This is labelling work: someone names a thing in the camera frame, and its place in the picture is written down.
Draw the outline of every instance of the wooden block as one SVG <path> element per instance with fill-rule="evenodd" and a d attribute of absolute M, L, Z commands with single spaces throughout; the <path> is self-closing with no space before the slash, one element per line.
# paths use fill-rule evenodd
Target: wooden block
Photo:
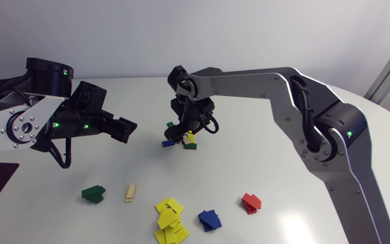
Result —
<path fill-rule="evenodd" d="M 189 231 L 186 228 L 181 228 L 177 233 L 175 233 L 175 240 L 177 243 L 181 243 L 184 239 L 189 236 Z"/>
<path fill-rule="evenodd" d="M 136 185 L 130 184 L 127 188 L 126 198 L 135 198 Z"/>
<path fill-rule="evenodd" d="M 174 210 L 178 214 L 181 213 L 184 209 L 184 207 L 181 206 L 181 204 L 179 204 L 178 201 L 174 198 L 169 199 L 169 201 L 167 202 L 167 205 L 169 207 L 171 207 L 172 210 Z"/>
<path fill-rule="evenodd" d="M 189 138 L 188 138 L 188 136 L 187 136 L 187 135 L 184 135 L 184 136 L 183 136 L 183 143 L 184 143 L 185 145 L 187 145 L 187 144 L 190 144 L 190 143 L 191 143 L 191 141 L 189 140 Z"/>
<path fill-rule="evenodd" d="M 167 240 L 167 244 L 175 243 L 177 240 L 175 239 L 175 231 L 172 227 L 165 228 L 165 239 Z"/>
<path fill-rule="evenodd" d="M 124 199 L 124 202 L 133 202 L 133 198 L 127 198 L 127 197 L 126 197 L 126 198 Z"/>
<path fill-rule="evenodd" d="M 195 143 L 195 136 L 193 134 L 188 134 L 189 141 Z"/>
<path fill-rule="evenodd" d="M 162 213 L 157 221 L 159 228 L 164 229 L 178 219 L 176 213 Z"/>
<path fill-rule="evenodd" d="M 158 212 L 161 212 L 162 210 L 164 210 L 165 208 L 167 208 L 167 207 L 168 207 L 167 202 L 169 201 L 169 199 L 171 199 L 171 198 L 167 198 L 167 199 L 161 201 L 160 203 L 156 204 L 156 206 L 155 206 L 155 207 L 156 207 L 156 210 L 157 210 Z"/>
<path fill-rule="evenodd" d="M 161 229 L 156 230 L 156 232 L 154 232 L 154 236 L 156 237 L 159 244 L 167 244 L 164 230 Z"/>

